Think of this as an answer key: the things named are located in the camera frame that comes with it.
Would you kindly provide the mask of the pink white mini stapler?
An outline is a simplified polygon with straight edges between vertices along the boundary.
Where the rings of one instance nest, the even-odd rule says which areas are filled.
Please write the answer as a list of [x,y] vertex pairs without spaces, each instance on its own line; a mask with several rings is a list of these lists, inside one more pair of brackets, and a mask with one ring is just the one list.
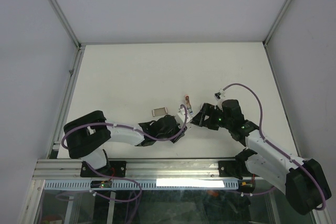
[[184,96],[184,101],[185,101],[185,105],[187,107],[187,110],[188,110],[189,114],[193,115],[194,112],[192,110],[192,106],[191,106],[191,103],[190,103],[190,97],[187,94]]

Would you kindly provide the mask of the red white staple box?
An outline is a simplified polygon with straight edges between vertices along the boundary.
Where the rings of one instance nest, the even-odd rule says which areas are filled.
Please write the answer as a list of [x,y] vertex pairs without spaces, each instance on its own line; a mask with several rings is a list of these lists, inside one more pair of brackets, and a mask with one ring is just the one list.
[[162,108],[156,108],[152,110],[152,116],[153,117],[158,117],[158,116],[165,116],[168,114],[168,110],[166,107]]

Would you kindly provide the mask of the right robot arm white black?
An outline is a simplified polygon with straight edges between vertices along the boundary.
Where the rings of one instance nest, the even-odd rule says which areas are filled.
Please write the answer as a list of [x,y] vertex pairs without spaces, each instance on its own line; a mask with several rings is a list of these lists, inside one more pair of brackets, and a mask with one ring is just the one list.
[[244,149],[224,171],[237,179],[248,174],[263,178],[285,195],[297,213],[306,215],[318,210],[331,198],[321,165],[272,143],[258,125],[244,118],[237,100],[225,100],[221,107],[205,103],[191,123],[215,131],[225,128]]

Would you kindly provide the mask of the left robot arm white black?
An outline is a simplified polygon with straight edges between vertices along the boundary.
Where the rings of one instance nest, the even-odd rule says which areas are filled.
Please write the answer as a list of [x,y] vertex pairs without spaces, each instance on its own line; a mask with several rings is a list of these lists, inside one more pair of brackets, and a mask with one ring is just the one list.
[[102,145],[106,142],[124,143],[135,147],[148,147],[156,142],[176,143],[184,136],[191,117],[185,106],[177,115],[165,115],[158,120],[125,125],[108,123],[104,113],[93,111],[64,126],[61,146],[71,159],[81,159],[99,176],[106,175],[110,163]]

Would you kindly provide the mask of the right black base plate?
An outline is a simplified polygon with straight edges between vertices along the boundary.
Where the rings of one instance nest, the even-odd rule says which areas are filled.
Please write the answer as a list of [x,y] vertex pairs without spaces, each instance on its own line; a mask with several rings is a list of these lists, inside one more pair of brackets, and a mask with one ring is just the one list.
[[218,162],[219,177],[252,178],[253,174],[247,169],[245,162],[237,160],[222,160]]

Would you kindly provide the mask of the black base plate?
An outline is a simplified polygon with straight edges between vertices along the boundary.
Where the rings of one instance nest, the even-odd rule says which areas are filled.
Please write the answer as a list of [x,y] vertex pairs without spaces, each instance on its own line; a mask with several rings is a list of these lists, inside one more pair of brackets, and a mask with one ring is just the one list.
[[218,162],[219,177],[252,178],[253,174],[247,169],[245,162],[237,160],[222,160]]
[[[109,177],[125,177],[127,169],[126,161],[109,161],[109,164],[97,170],[97,172]],[[91,170],[86,162],[82,162],[80,177],[100,177]]]

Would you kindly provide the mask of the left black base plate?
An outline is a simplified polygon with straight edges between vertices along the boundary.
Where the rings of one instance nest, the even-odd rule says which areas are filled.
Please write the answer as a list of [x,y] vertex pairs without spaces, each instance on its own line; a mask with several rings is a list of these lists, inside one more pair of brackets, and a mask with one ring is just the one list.
[[[109,164],[97,170],[97,172],[109,177],[125,177],[127,169],[126,161],[109,161]],[[100,177],[91,170],[86,162],[82,162],[80,177]]]

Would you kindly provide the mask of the aluminium front rail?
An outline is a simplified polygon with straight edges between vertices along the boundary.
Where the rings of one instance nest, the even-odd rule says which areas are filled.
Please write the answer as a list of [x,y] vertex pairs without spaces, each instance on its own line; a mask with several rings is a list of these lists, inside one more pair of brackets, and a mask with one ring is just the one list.
[[[146,180],[157,178],[219,179],[218,162],[233,158],[198,159],[110,159],[126,161],[125,178]],[[39,159],[33,179],[85,179],[80,177],[82,161],[79,159]]]

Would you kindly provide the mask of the right aluminium frame post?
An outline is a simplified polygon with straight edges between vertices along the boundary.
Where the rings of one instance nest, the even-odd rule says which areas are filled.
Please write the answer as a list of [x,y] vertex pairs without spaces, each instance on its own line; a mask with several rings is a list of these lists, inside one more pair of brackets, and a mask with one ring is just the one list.
[[265,48],[267,48],[269,42],[271,41],[274,33],[276,32],[281,20],[283,19],[284,15],[286,14],[287,10],[289,9],[291,3],[293,0],[285,0],[284,3],[282,4],[274,22],[272,23],[264,41],[263,41],[263,45]]

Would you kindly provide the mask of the aluminium frame post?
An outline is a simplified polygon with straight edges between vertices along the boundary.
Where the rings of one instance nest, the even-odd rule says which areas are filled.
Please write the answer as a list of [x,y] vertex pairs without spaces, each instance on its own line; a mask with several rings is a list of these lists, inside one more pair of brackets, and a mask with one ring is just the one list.
[[274,22],[272,23],[264,41],[263,41],[263,45],[265,48],[267,48],[269,42],[271,41],[274,33],[276,32],[281,20],[283,19],[284,15],[286,14],[287,10],[289,9],[291,3],[293,0],[285,0],[284,3],[282,4]]
[[64,14],[61,6],[59,5],[57,0],[48,0],[52,9],[54,10],[56,16],[58,17],[60,23],[62,24],[63,28],[65,29],[66,33],[70,37],[72,43],[77,49],[80,49],[81,42],[79,41],[78,37],[76,36],[74,30],[72,29],[66,15]]

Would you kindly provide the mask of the left aluminium frame post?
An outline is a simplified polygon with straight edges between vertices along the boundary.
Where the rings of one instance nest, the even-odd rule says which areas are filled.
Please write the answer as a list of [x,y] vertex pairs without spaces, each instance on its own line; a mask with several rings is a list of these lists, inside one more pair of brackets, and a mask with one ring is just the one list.
[[80,49],[81,42],[79,41],[78,37],[76,36],[74,30],[72,29],[66,15],[64,14],[61,6],[59,5],[57,0],[48,0],[52,9],[54,10],[56,16],[58,17],[60,23],[62,24],[63,28],[65,29],[66,33],[70,37],[72,43],[77,49]]

